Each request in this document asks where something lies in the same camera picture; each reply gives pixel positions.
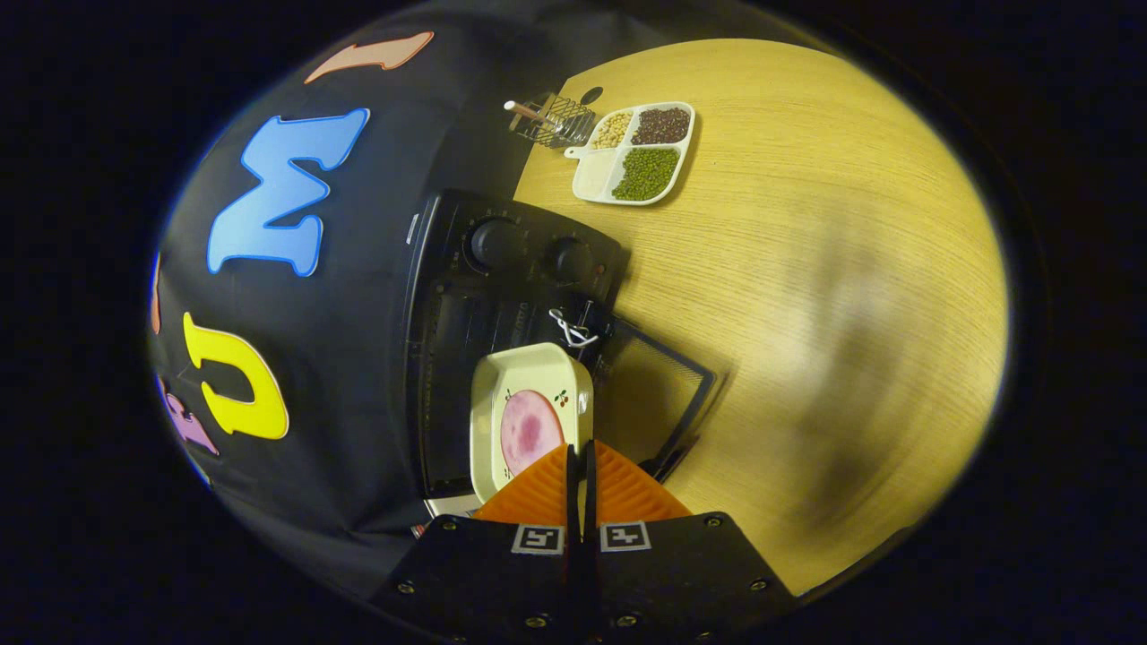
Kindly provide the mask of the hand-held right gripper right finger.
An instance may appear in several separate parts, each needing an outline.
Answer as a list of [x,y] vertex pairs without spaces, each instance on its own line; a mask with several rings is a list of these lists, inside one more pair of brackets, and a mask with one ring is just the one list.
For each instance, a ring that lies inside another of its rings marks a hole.
[[582,611],[594,640],[738,640],[798,608],[725,512],[686,510],[602,441],[584,466]]

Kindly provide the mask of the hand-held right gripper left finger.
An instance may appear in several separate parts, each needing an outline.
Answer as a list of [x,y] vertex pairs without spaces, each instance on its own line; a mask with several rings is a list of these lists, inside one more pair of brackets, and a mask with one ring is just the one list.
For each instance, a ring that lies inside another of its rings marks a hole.
[[373,608],[431,642],[576,640],[578,474],[557,448],[473,516],[434,518]]

